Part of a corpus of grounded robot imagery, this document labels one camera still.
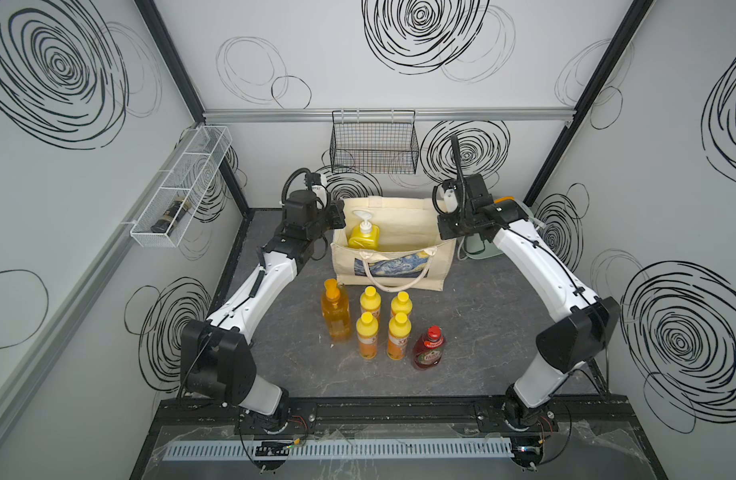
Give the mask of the tall orange dish soap bottle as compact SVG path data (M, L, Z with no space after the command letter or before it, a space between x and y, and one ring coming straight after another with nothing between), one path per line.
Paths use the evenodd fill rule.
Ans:
M352 334L348 293L336 279L324 282L321 310L334 342L348 341Z

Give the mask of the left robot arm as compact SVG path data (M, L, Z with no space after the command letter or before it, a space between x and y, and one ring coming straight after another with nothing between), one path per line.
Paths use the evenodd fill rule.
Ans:
M250 344L270 307L313 257L315 243L346 226L343 208L322 186L287 195L282 222L260 249L253 273L207 319L191 320L182 330L180 395L197 393L285 421L288 392L258 374Z

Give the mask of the canvas starry night tote bag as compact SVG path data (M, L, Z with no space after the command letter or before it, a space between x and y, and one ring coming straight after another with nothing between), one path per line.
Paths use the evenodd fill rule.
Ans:
M379 231L377 249L351 247L360 212ZM388 293L409 289L441 291L451 269L456 242L443 240L438 213L429 198L370 196L344 200L346 227L331 243L332 266L345 285L374 286Z

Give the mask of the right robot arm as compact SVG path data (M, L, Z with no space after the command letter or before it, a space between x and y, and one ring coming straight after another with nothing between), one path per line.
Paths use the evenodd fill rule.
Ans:
M542 239L530 209L494 199L481 175L458 173L434 186L432 197L441 238L478 235L492 243L529 281L553 320L537 335L531 364L505 393L505 422L525 431L566 380L607 348L620 305L578 279Z

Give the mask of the yellow pump dish soap bottle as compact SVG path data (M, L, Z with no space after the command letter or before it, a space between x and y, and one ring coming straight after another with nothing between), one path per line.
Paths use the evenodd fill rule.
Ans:
M354 210L353 214L359 219L359 222L352 230L348 246L353 249L377 251L380 228L373 223L373 214L367 210Z

